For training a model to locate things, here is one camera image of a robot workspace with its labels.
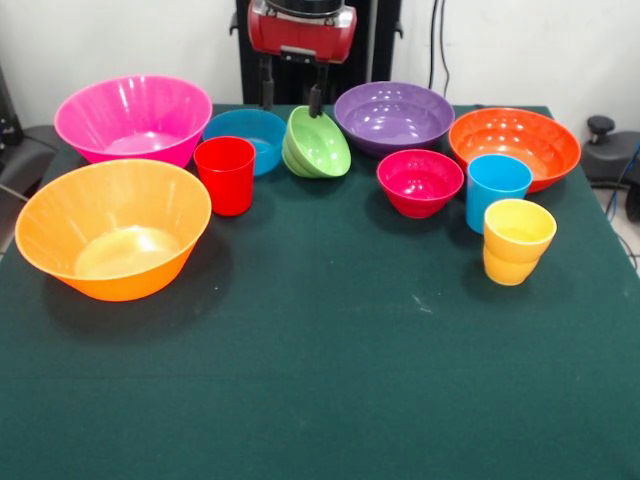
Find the green bowl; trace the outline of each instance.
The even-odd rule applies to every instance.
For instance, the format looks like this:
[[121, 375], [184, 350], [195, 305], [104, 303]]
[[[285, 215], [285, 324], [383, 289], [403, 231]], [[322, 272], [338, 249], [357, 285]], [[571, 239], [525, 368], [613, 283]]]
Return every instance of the green bowl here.
[[311, 118], [309, 107], [295, 108], [287, 122], [285, 142], [298, 165], [315, 176], [341, 177], [349, 171], [349, 145], [326, 113]]
[[291, 153], [287, 142], [282, 142], [282, 161], [294, 175], [303, 178], [315, 178], [313, 174], [307, 172], [304, 168], [298, 165], [298, 162], [293, 158], [293, 154]]

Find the pink bowl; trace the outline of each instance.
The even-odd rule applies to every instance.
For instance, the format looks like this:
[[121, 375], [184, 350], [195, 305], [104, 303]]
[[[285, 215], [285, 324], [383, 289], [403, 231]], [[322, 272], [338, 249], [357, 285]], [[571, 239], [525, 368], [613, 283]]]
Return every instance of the pink bowl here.
[[189, 82], [133, 75], [74, 93], [53, 123], [90, 163], [134, 157], [184, 167], [212, 113], [207, 93]]
[[440, 153], [401, 150], [378, 164], [378, 181], [402, 215], [427, 218], [460, 190], [464, 174], [456, 162]]

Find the blue cable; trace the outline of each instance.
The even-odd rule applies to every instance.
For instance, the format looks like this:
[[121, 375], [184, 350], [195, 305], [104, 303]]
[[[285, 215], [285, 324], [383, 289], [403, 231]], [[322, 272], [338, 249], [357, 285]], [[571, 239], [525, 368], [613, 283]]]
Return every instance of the blue cable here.
[[606, 213], [607, 218], [608, 218], [608, 220], [610, 222], [612, 222], [613, 219], [615, 218], [616, 211], [618, 209], [618, 188], [620, 187], [620, 183], [622, 183], [622, 179], [635, 166], [639, 155], [640, 155], [640, 144], [638, 144], [638, 146], [636, 147], [636, 151], [633, 154], [633, 156], [631, 157], [631, 160], [629, 160], [629, 162], [627, 162], [627, 166], [622, 171], [622, 175], [620, 175], [620, 177], [618, 177], [618, 182], [616, 183], [616, 187], [615, 187], [615, 189], [613, 191], [613, 194], [611, 195], [611, 199], [609, 200], [609, 203], [607, 204], [607, 209], [606, 209], [605, 213]]

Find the blue cup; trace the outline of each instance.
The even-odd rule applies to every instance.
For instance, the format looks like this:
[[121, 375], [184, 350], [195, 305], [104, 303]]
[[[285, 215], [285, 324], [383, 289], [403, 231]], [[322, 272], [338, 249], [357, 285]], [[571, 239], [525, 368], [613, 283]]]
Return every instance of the blue cup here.
[[467, 225], [483, 233], [484, 212], [504, 198], [524, 198], [533, 173], [520, 160], [490, 154], [475, 158], [467, 169]]
[[264, 110], [231, 110], [216, 115], [204, 129], [202, 138], [240, 137], [250, 141], [256, 149], [253, 174], [257, 177], [270, 172], [282, 159], [282, 141], [287, 124], [277, 115]]

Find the yellow cup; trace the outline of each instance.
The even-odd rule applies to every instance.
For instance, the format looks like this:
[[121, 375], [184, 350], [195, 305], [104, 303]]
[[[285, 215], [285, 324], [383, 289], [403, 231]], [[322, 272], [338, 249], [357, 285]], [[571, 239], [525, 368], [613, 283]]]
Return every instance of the yellow cup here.
[[505, 286], [520, 285], [536, 268], [558, 226], [553, 215], [528, 200], [492, 203], [484, 215], [484, 269]]

